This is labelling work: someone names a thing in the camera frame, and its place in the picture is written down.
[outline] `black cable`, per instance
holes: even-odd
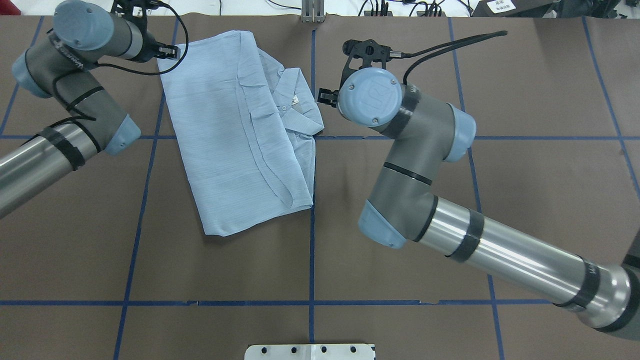
[[[431,5],[429,6],[429,10],[425,11],[422,16],[425,17],[430,17],[431,13],[434,11],[434,9],[436,8],[436,2],[435,0],[431,3]]]
[[[56,77],[53,79],[53,83],[52,83],[52,86],[51,86],[51,88],[53,89],[53,96],[55,96],[55,97],[56,97],[56,99],[57,99],[60,103],[62,103],[62,106],[64,106],[65,108],[68,108],[70,103],[69,103],[68,101],[66,101],[66,100],[62,97],[62,95],[60,95],[60,92],[58,91],[58,82],[59,82],[60,80],[62,80],[63,78],[65,78],[65,77],[67,77],[67,76],[71,75],[71,74],[75,74],[76,72],[82,72],[82,71],[81,71],[81,70],[79,70],[79,69],[71,70],[71,71],[68,71],[68,72],[66,72],[66,73],[64,73],[64,74],[58,75],[58,76],[56,76]],[[87,114],[83,113],[82,111],[78,110],[75,106],[74,106],[74,107],[72,107],[72,108],[71,108],[71,110],[69,110],[69,111],[74,111],[74,112],[76,112],[78,115],[80,115],[80,116],[81,116],[81,117],[83,117],[83,118],[86,118],[86,119],[87,119],[87,120],[89,120],[89,121],[95,121],[95,117],[92,117],[92,116],[89,116],[89,115],[87,115]]]
[[[442,16],[442,3],[444,3],[445,0],[440,1],[439,3],[436,4],[436,6],[433,8],[433,16],[434,17],[438,17],[438,16]]]
[[[462,0],[458,0],[459,3],[461,3],[462,5],[465,6],[465,8],[467,8],[467,11],[469,12],[469,17],[471,16],[471,13],[474,12],[474,9],[471,7],[471,3],[469,2],[469,0],[467,0],[467,3],[465,4],[464,1]]]
[[[411,12],[409,13],[409,16],[413,15],[413,11],[415,10],[416,7],[418,7],[418,5],[424,5],[424,12],[427,12],[427,6],[429,6],[429,4],[427,4],[427,2],[425,1],[419,1],[417,3],[414,4],[413,8],[411,9]]]
[[[436,45],[436,46],[430,47],[429,49],[418,51],[417,53],[405,53],[405,54],[403,54],[402,58],[403,59],[414,58],[416,56],[420,56],[422,54],[430,53],[431,51],[434,51],[434,50],[437,50],[437,49],[441,49],[443,47],[447,47],[447,46],[450,46],[450,45],[455,45],[455,44],[458,44],[458,43],[460,43],[462,41],[467,41],[467,40],[470,40],[470,39],[473,39],[473,38],[479,38],[481,36],[482,35],[474,35],[472,37],[462,38],[462,39],[454,40],[454,41],[451,41],[451,42],[446,42],[444,44],[440,44],[440,45]]]
[[[138,75],[162,75],[162,74],[166,74],[167,72],[175,69],[176,67],[178,67],[178,65],[180,65],[180,63],[184,60],[184,57],[187,56],[187,52],[189,51],[189,32],[187,31],[187,26],[182,21],[182,18],[180,17],[180,15],[178,15],[178,13],[171,7],[171,5],[165,4],[162,1],[158,1],[157,4],[158,6],[162,6],[163,8],[167,8],[171,10],[171,12],[175,15],[175,18],[178,19],[178,21],[180,22],[180,25],[182,25],[182,29],[184,30],[184,41],[185,41],[184,53],[178,59],[178,61],[175,64],[173,64],[173,66],[170,67],[169,69],[166,69],[164,71],[157,71],[157,72],[144,72],[144,71],[132,70],[132,69],[127,69],[126,67],[113,65],[110,63],[95,63],[96,67],[113,67],[118,70],[132,72],[133,74],[138,74]]]
[[[271,4],[278,5],[278,6],[281,6],[281,7],[283,7],[283,8],[287,8],[287,9],[295,9],[295,10],[302,10],[302,8],[297,8],[297,7],[295,7],[295,6],[281,5],[281,4],[278,4],[278,3],[273,2],[272,0],[267,0],[267,1],[268,1],[268,2],[270,2]]]
[[[445,53],[448,53],[449,51],[453,51],[455,49],[459,49],[460,47],[464,47],[467,45],[472,45],[475,44],[477,42],[480,41],[485,41],[494,37],[503,37],[504,35],[507,35],[507,31],[502,30],[502,31],[496,31],[495,33],[490,33],[490,34],[482,34],[482,35],[474,35],[472,37],[468,37],[468,38],[463,38],[460,40],[457,40],[454,42],[453,45],[446,47],[442,50],[436,51],[435,53],[431,53],[428,54],[427,56],[424,56],[420,59],[418,59],[415,63],[413,63],[411,66],[409,66],[409,69],[406,70],[406,72],[404,73],[404,76],[402,78],[402,82],[404,85],[406,85],[406,79],[409,76],[409,74],[411,74],[411,71],[413,71],[413,69],[415,69],[418,65],[420,65],[421,63],[424,63],[425,61],[432,59],[438,55],[442,55]],[[442,44],[442,45],[438,45],[438,46],[434,46],[432,49],[438,49],[440,47],[446,46],[446,44]]]
[[[364,9],[364,6],[367,4],[367,1],[371,3],[371,11],[373,11],[373,2],[371,0],[364,0],[364,2],[362,3],[362,6],[360,7],[360,11],[358,12],[358,16],[362,14],[362,9]]]

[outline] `metal post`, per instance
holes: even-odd
[[[324,0],[302,0],[302,22],[324,22]]]

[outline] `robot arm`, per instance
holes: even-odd
[[[432,194],[440,164],[458,161],[471,146],[474,119],[400,84],[382,58],[402,53],[373,40],[350,40],[343,50],[349,60],[340,90],[320,89],[319,102],[394,139],[358,221],[361,232],[394,249],[407,240],[427,245],[543,295],[598,331],[640,340],[640,233],[622,266],[598,265]],[[348,66],[353,58],[363,59],[357,71]]]
[[[147,31],[146,10],[158,6],[166,5],[117,0],[108,13],[95,4],[66,0],[56,7],[53,31],[13,64],[21,87],[37,97],[55,96],[71,117],[0,159],[0,218],[98,152],[116,155],[140,137],[131,117],[89,70],[104,55],[136,62],[177,59],[177,47],[156,42]]]

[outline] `light blue shirt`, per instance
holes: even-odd
[[[252,33],[229,31],[190,43],[161,78],[205,234],[311,207],[313,135],[324,126],[300,69],[258,49]]]

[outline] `grid line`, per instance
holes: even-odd
[[[40,21],[38,21],[38,26],[36,27],[36,31],[33,34],[33,38],[31,39],[31,45],[29,45],[29,47],[34,46],[36,43],[36,40],[38,40],[38,33],[40,32],[40,28],[42,28],[43,21],[44,21],[44,16],[41,16]],[[13,87],[13,92],[11,93],[11,98],[9,99],[9,104],[7,104],[6,111],[4,112],[2,123],[0,124],[0,135],[4,133],[4,128],[6,127],[6,123],[9,121],[9,114],[11,113],[11,109],[13,108],[13,102],[15,101],[15,96],[18,94],[19,87],[20,85],[18,85],[18,82],[16,81],[15,86]]]
[[[631,159],[629,158],[627,146],[625,145],[625,141],[622,139],[622,132],[620,131],[620,125],[618,124],[616,113],[613,111],[613,106],[611,105],[609,92],[607,91],[607,87],[604,84],[604,80],[602,79],[602,74],[600,73],[600,66],[598,66],[598,60],[596,59],[596,55],[593,51],[593,45],[591,44],[591,35],[589,34],[589,26],[587,25],[587,18],[584,16],[582,17],[582,25],[584,26],[584,34],[587,38],[587,45],[589,46],[589,53],[591,55],[591,60],[593,61],[593,67],[596,71],[596,75],[598,76],[598,82],[600,82],[600,87],[602,88],[604,99],[607,102],[607,108],[609,109],[609,114],[611,115],[611,121],[613,121],[613,126],[616,128],[618,141],[620,141],[620,147],[622,148],[622,153],[625,156],[625,162],[627,163],[627,168],[629,170],[629,174],[631,175],[631,180],[633,182],[634,188],[636,189],[636,196],[638,200],[640,200],[640,186],[638,186],[636,173],[634,172],[634,168],[631,165]]]
[[[175,38],[178,32],[178,19],[175,19],[175,24],[173,26],[173,38],[171,44],[175,44]],[[118,325],[118,334],[116,336],[116,345],[113,351],[113,360],[118,360],[120,356],[120,346],[122,344],[122,336],[124,335],[124,326],[127,319],[127,309],[129,307],[129,296],[131,295],[131,285],[133,282],[133,273],[136,268],[136,260],[138,257],[138,247],[140,246],[140,236],[142,234],[142,221],[144,220],[145,210],[147,207],[147,199],[148,199],[148,191],[149,191],[149,182],[151,180],[151,172],[154,167],[154,160],[156,158],[156,149],[158,144],[157,136],[160,133],[160,125],[162,124],[162,117],[164,111],[164,102],[165,102],[164,91],[162,92],[162,96],[160,98],[160,105],[158,107],[157,120],[156,120],[156,130],[154,131],[154,140],[151,146],[151,155],[149,156],[149,166],[147,169],[147,178],[145,180],[145,188],[142,193],[142,203],[140,205],[140,214],[138,216],[138,228],[136,229],[136,237],[133,243],[133,249],[131,251],[131,262],[129,264],[129,275],[127,276],[127,286],[125,288],[124,293],[124,303],[122,304],[122,312],[120,314],[120,324]]]
[[[311,88],[314,98],[316,90],[316,29],[311,31]],[[309,343],[316,342],[315,320],[316,310],[316,166],[314,165],[314,197],[311,204],[310,234],[309,234]]]
[[[447,18],[449,23],[449,36],[451,41],[455,40],[454,32],[453,32],[453,22],[451,18]],[[460,110],[466,112],[465,108],[465,98],[462,91],[462,80],[460,76],[460,68],[458,67],[458,55],[456,51],[453,51],[453,65],[456,71],[456,82],[458,84],[458,96],[460,97]],[[468,149],[468,157],[469,157],[469,166],[471,169],[471,178],[474,184],[474,195],[476,196],[476,208],[479,213],[482,213],[482,203],[480,202],[480,192],[478,190],[478,183],[476,177],[476,164],[474,163],[474,157],[472,148]],[[489,294],[491,296],[491,308],[493,312],[493,326],[495,328],[495,338],[498,344],[498,355],[500,356],[500,360],[504,360],[504,347],[502,345],[502,331],[500,330],[500,316],[498,315],[498,306],[495,299],[495,290],[493,289],[493,277],[490,274],[486,276],[488,285],[489,285]]]
[[[440,300],[0,300],[0,306],[488,306],[490,299]],[[497,299],[498,305],[551,305],[545,299]]]
[[[18,139],[28,140],[32,135],[0,135],[1,139]],[[317,135],[314,136],[316,140],[392,140],[386,136],[378,135]],[[139,140],[176,140],[175,135],[141,135]],[[506,141],[618,141],[622,139],[624,141],[638,141],[640,136],[510,136],[510,135],[477,135],[474,141],[485,140],[506,140]]]

